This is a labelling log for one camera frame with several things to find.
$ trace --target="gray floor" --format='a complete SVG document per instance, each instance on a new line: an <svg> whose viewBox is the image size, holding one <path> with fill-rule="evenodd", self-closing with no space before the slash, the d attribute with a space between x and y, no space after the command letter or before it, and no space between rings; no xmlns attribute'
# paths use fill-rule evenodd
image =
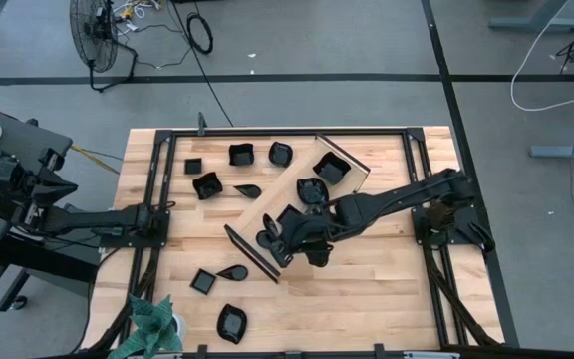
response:
<svg viewBox="0 0 574 359"><path fill-rule="evenodd" d="M431 2L453 74L511 74L533 34L493 32L492 16L529 15L541 1ZM181 13L192 5L182 5ZM203 57L208 74L436 74L422 6L385 0L226 0L201 3L215 50ZM0 17L0 77L83 77L72 45L68 1L8 0ZM574 16L574 2L563 16ZM136 22L171 24L166 12ZM550 55L573 38L545 36L524 73L556 73ZM177 34L149 29L131 34L144 61L163 63L187 49ZM123 74L120 54L110 75ZM574 73L574 64L569 73ZM178 67L138 75L196 75L189 56ZM518 84L519 102L542 106L574 97L574 84ZM303 82L214 84L239 126L451 125L441 83ZM520 112L508 84L455 84L469 145L497 241L500 265L523 347L574 350L574 211L568 163L534 160L530 145L566 145L574 135L574 105ZM102 95L84 85L0 87L0 109L71 136L82 147L121 154L134 127L194 126L198 111L226 126L204 84L125 85ZM80 185L68 202L89 210L112 205L117 178L78 154L64 178ZM0 295L14 278L0 281ZM0 313L0 357L64 353L81 335L85 299L31 279L31 303Z"/></svg>

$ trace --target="desk leg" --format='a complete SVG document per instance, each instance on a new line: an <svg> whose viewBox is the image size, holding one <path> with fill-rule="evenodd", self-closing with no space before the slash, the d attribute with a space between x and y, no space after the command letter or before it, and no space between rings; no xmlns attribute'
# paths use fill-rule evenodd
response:
<svg viewBox="0 0 574 359"><path fill-rule="evenodd" d="M13 281L8 290L6 290L6 294L1 298L0 311L8 311L8 309L12 307L19 291L21 291L21 288L26 284L29 277L30 274L27 273L26 268L22 268L15 278L15 281Z"/></svg>
<svg viewBox="0 0 574 359"><path fill-rule="evenodd" d="M91 263L9 235L0 242L0 264L15 264L86 283L97 275L97 267Z"/></svg>
<svg viewBox="0 0 574 359"><path fill-rule="evenodd" d="M493 30L510 29L527 32L541 32L557 11L568 0L548 0L537 10L532 18L492 18L488 27ZM548 32L571 32L574 31L574 19L556 18L551 21Z"/></svg>

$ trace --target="wooden tabletop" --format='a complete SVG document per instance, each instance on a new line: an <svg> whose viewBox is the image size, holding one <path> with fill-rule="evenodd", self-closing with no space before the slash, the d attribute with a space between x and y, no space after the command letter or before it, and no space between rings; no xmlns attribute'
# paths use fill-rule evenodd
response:
<svg viewBox="0 0 574 359"><path fill-rule="evenodd" d="M424 127L424 131L431 169L436 173L458 168L449 128ZM143 201L154 133L154 129L131 130L116 208ZM362 192L375 194L409 183L400 137L329 138L371 169ZM177 205L171 209L168 243L160 254L154 303L171 294L174 312L188 325L185 351L195 352L199 344L207 344L209 351L227 352L369 351L374 343L383 343L387 350L438 348L427 273L409 210L383 217L362 235L336 243L324 268L290 266L278 284L232 245L223 227L236 221L253 201L234 186L256 184L265 190L284 171L267 158L274 141L292 146L296 161L307 156L314 137L192 137L176 143L169 200ZM254 144L256 161L251 167L228 163L229 145L241 143ZM163 148L159 174L165 153ZM417 147L414 155L419 164ZM189 158L202 158L203 174L218 174L223 193L197 199L191 181L201 175L183 174L184 159ZM161 180L157 183L154 198L158 198ZM449 249L462 302L491 337L502 341L479 249L472 245ZM121 249L100 269L82 347L96 342L123 306L133 253L133 249ZM245 281L219 278L207 296L189 287L199 268L216 273L233 264L249 269ZM442 302L449 338L454 341L449 305L445 299ZM216 333L218 314L227 303L247 313L247 331L238 345Z"/></svg>

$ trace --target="black plastic container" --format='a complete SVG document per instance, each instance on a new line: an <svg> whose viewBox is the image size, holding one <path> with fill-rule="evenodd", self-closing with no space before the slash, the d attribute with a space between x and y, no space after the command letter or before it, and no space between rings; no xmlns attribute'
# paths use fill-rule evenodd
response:
<svg viewBox="0 0 574 359"><path fill-rule="evenodd" d="M278 216L278 223L284 228L293 223L301 214L300 210L294 208L291 204L287 204L283 212Z"/></svg>
<svg viewBox="0 0 574 359"><path fill-rule="evenodd" d="M254 145L229 145L229 164L232 166L249 166L254 163Z"/></svg>
<svg viewBox="0 0 574 359"><path fill-rule="evenodd" d="M203 177L193 180L191 183L200 200L211 198L223 191L223 185L220 180L218 180L216 173L206 174Z"/></svg>
<svg viewBox="0 0 574 359"><path fill-rule="evenodd" d="M276 166L288 167L293 157L294 151L289 145L275 142L269 149L269 161Z"/></svg>
<svg viewBox="0 0 574 359"><path fill-rule="evenodd" d="M203 172L202 159L187 159L185 160L185 174L198 175Z"/></svg>
<svg viewBox="0 0 574 359"><path fill-rule="evenodd" d="M234 344L240 343L247 328L247 315L233 305L225 304L218 315L216 331L218 335Z"/></svg>
<svg viewBox="0 0 574 359"><path fill-rule="evenodd" d="M196 276L194 276L194 279L191 281L189 286L207 295L215 281L216 276L214 274L198 269Z"/></svg>
<svg viewBox="0 0 574 359"><path fill-rule="evenodd" d="M262 190L260 187L255 184L243 184L243 185L235 185L234 188L239 192L243 193L244 196L252 199L257 199L262 194Z"/></svg>
<svg viewBox="0 0 574 359"><path fill-rule="evenodd" d="M216 275L233 281L243 281L247 278L248 273L247 267L242 264L236 264L219 271Z"/></svg>
<svg viewBox="0 0 574 359"><path fill-rule="evenodd" d="M307 205L321 205L329 201L329 191L321 179L298 179L296 191L300 201Z"/></svg>
<svg viewBox="0 0 574 359"><path fill-rule="evenodd" d="M314 166L314 172L329 184L338 184L351 166L333 152L327 152Z"/></svg>

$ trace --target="black bowl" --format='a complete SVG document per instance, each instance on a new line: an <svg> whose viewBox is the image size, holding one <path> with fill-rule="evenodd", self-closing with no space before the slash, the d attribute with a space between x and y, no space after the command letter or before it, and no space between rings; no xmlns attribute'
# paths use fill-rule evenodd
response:
<svg viewBox="0 0 574 359"><path fill-rule="evenodd" d="M216 331L218 335L234 344L240 343L247 328L247 315L233 305L225 304L218 315Z"/></svg>
<svg viewBox="0 0 574 359"><path fill-rule="evenodd" d="M321 205L329 201L329 192L325 183L320 179L298 179L296 191L300 201L307 205Z"/></svg>
<svg viewBox="0 0 574 359"><path fill-rule="evenodd" d="M269 149L269 161L276 166L288 167L293 156L291 147L279 142L273 143Z"/></svg>
<svg viewBox="0 0 574 359"><path fill-rule="evenodd" d="M195 179L192 181L192 185L200 200L208 199L223 191L223 185L220 183L220 180L218 180L216 173L209 173Z"/></svg>
<svg viewBox="0 0 574 359"><path fill-rule="evenodd" d="M185 174L198 175L203 172L202 159L187 159L185 160Z"/></svg>
<svg viewBox="0 0 574 359"><path fill-rule="evenodd" d="M333 152L327 152L314 166L314 172L329 184L338 184L351 166Z"/></svg>
<svg viewBox="0 0 574 359"><path fill-rule="evenodd" d="M240 144L229 146L229 164L232 166L249 166L254 163L254 145Z"/></svg>

